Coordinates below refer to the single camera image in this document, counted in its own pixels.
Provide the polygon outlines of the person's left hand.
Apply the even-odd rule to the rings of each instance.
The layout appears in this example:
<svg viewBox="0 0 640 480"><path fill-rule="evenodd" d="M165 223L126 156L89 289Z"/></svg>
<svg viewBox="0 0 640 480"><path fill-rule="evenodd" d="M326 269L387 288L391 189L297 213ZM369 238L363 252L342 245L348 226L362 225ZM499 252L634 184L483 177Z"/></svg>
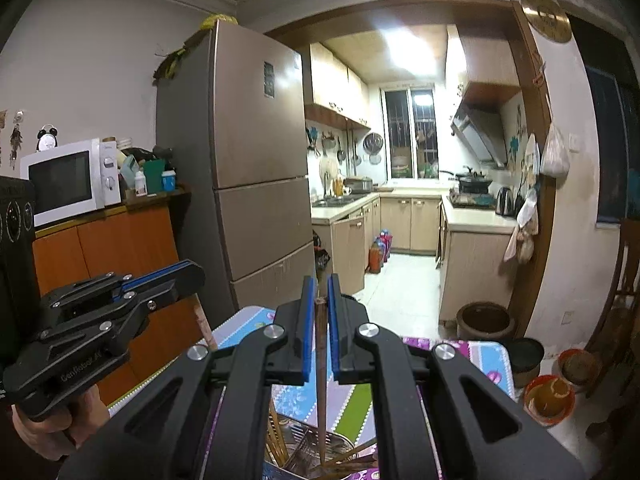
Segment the person's left hand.
<svg viewBox="0 0 640 480"><path fill-rule="evenodd" d="M75 414L66 406L59 406L41 422L34 422L18 406L12 405L12 424L33 451L46 460L59 460L80 448L110 419L97 385L78 396L76 403Z"/></svg>

